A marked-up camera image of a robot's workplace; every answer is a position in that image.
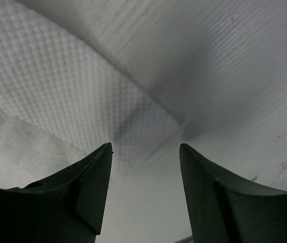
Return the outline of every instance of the black plastic part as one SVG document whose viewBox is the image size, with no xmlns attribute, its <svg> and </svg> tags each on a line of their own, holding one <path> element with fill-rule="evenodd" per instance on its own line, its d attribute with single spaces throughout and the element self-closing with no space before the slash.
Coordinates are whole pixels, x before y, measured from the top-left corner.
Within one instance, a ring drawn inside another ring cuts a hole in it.
<svg viewBox="0 0 287 243">
<path fill-rule="evenodd" d="M 194 243 L 287 242 L 287 191 L 240 177 L 187 144 L 180 165 Z"/>
<path fill-rule="evenodd" d="M 108 143 L 25 188 L 0 189 L 0 242 L 95 242 L 111 162 Z"/>
</svg>

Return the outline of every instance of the white wooden surface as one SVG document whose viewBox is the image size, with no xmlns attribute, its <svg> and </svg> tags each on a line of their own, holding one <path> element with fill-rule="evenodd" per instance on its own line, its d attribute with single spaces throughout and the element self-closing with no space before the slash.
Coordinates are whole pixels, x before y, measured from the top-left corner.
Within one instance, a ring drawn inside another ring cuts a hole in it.
<svg viewBox="0 0 287 243">
<path fill-rule="evenodd" d="M 287 189 L 287 0 L 19 1 L 129 76 L 182 125 L 181 141 L 248 179 Z M 154 178 L 155 186 L 172 185 L 172 173 Z M 111 193 L 119 204 L 111 222 L 122 225 L 113 233 L 106 226 L 102 238 L 174 242 L 190 234 L 182 194 L 171 194 L 159 211 L 143 202 L 120 206 L 126 200 L 117 190 L 137 196 L 130 181 Z M 166 227 L 163 216 L 176 223 Z"/>
</svg>

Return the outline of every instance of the waffle textured fabric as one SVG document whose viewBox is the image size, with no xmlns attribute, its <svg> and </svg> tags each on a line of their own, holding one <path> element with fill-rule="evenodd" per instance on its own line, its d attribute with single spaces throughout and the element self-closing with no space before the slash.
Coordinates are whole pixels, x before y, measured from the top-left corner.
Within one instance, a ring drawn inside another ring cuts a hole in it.
<svg viewBox="0 0 287 243">
<path fill-rule="evenodd" d="M 91 47 L 10 0 L 0 0 L 0 111 L 85 153 L 112 142 L 112 179 L 180 130 Z"/>
</svg>

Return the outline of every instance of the black object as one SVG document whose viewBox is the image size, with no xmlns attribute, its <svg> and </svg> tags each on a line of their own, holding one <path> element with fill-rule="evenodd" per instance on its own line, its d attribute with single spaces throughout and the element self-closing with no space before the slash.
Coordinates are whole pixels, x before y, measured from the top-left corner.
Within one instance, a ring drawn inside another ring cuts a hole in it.
<svg viewBox="0 0 287 243">
<path fill-rule="evenodd" d="M 287 191 L 244 179 L 187 144 L 180 165 L 194 243 L 287 242 Z"/>
<path fill-rule="evenodd" d="M 23 189 L 0 189 L 0 242 L 95 242 L 111 162 L 108 143 Z"/>
</svg>

